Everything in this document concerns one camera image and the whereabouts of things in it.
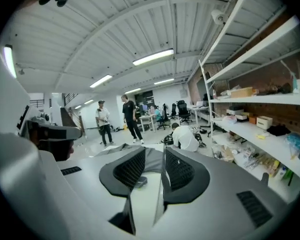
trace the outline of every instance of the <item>man in white shirt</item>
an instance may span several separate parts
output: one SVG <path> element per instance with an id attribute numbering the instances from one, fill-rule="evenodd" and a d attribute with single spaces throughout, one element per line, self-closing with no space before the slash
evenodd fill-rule
<path id="1" fill-rule="evenodd" d="M 106 147 L 107 146 L 106 133 L 108 134 L 109 142 L 111 144 L 113 144 L 114 142 L 112 141 L 112 136 L 111 136 L 111 132 L 110 132 L 110 123 L 109 123 L 110 113 L 109 113 L 108 109 L 106 109 L 104 107 L 104 103 L 105 102 L 103 100 L 100 100 L 98 102 L 99 108 L 95 112 L 95 117 L 98 120 L 98 124 L 100 127 L 100 133 L 102 136 L 102 141 L 103 141 L 104 146 Z"/>
<path id="2" fill-rule="evenodd" d="M 195 152 L 198 150 L 199 142 L 196 140 L 192 130 L 187 125 L 179 126 L 176 122 L 172 124 L 173 144 L 180 149 Z"/>

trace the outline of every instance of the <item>fluorescent light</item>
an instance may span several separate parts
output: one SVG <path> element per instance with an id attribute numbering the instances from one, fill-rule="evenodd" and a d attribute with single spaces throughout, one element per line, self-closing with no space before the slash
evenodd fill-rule
<path id="1" fill-rule="evenodd" d="M 102 77 L 100 80 L 96 81 L 94 84 L 91 84 L 90 88 L 95 88 L 98 85 L 101 85 L 103 82 L 109 80 L 110 78 L 112 78 L 112 76 L 107 74 L 105 77 Z"/>
<path id="2" fill-rule="evenodd" d="M 141 90 L 141 88 L 137 88 L 137 89 L 134 89 L 134 90 L 126 91 L 125 94 L 134 93 L 134 92 L 137 92 L 137 91 L 140 91 L 140 90 Z"/>
<path id="3" fill-rule="evenodd" d="M 94 101 L 93 99 L 90 99 L 87 102 L 85 102 L 84 104 L 88 104 L 88 103 L 93 102 L 93 101 Z"/>
<path id="4" fill-rule="evenodd" d="M 172 55 L 174 53 L 175 53 L 174 49 L 163 50 L 163 51 L 159 51 L 157 53 L 148 55 L 146 57 L 134 60 L 132 63 L 135 66 L 138 66 L 140 64 L 143 64 L 143 63 L 146 63 L 146 62 L 149 62 L 149 61 L 153 61 L 155 59 L 159 59 L 159 58 L 162 58 L 162 57 L 165 57 L 165 56 L 169 56 L 169 55 Z"/>
<path id="5" fill-rule="evenodd" d="M 163 84 L 163 83 L 166 83 L 166 82 L 171 82 L 175 80 L 174 78 L 171 78 L 171 79 L 167 79 L 167 80 L 163 80 L 163 81 L 160 81 L 160 82 L 155 82 L 154 84 L 155 85 L 160 85 L 160 84 Z"/>
<path id="6" fill-rule="evenodd" d="M 12 46 L 11 45 L 6 45 L 3 48 L 4 52 L 4 59 L 5 63 L 9 69 L 10 74 L 14 77 L 17 78 L 16 70 L 15 70 L 15 65 L 14 65 L 14 59 L 12 57 Z"/>

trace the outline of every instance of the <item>air vent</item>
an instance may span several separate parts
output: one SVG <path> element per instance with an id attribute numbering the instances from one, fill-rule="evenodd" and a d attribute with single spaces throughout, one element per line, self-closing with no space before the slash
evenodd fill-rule
<path id="1" fill-rule="evenodd" d="M 79 172 L 79 171 L 81 171 L 81 168 L 79 168 L 78 166 L 70 167 L 70 168 L 61 170 L 63 176 L 73 174 L 73 173 L 76 173 L 76 172 Z"/>
<path id="2" fill-rule="evenodd" d="M 241 192 L 236 196 L 257 228 L 272 218 L 270 212 L 251 191 Z"/>

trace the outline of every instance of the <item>black vent grille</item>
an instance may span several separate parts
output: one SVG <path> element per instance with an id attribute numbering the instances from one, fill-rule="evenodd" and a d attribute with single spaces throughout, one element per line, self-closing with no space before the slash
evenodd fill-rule
<path id="1" fill-rule="evenodd" d="M 195 176 L 194 168 L 170 152 L 166 152 L 165 169 L 169 175 L 171 191 L 186 186 Z"/>
<path id="2" fill-rule="evenodd" d="M 257 228 L 272 218 L 270 212 L 251 191 L 237 193 L 236 195 Z"/>
<path id="3" fill-rule="evenodd" d="M 113 176 L 132 191 L 145 169 L 145 162 L 146 150 L 144 149 L 134 157 L 118 165 L 113 170 Z"/>
<path id="4" fill-rule="evenodd" d="M 63 170 L 61 170 L 61 172 L 62 172 L 62 175 L 66 176 L 68 174 L 73 174 L 73 173 L 79 172 L 81 170 L 82 170 L 81 168 L 79 168 L 78 166 L 75 166 L 75 167 L 63 169 Z"/>

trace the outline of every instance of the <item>black t-shirt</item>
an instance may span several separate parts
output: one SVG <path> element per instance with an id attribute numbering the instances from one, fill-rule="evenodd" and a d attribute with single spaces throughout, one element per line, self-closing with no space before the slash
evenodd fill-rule
<path id="1" fill-rule="evenodd" d="M 122 113 L 124 113 L 125 120 L 127 122 L 133 121 L 134 117 L 134 109 L 136 109 L 135 104 L 133 101 L 129 100 L 127 103 L 123 104 Z"/>

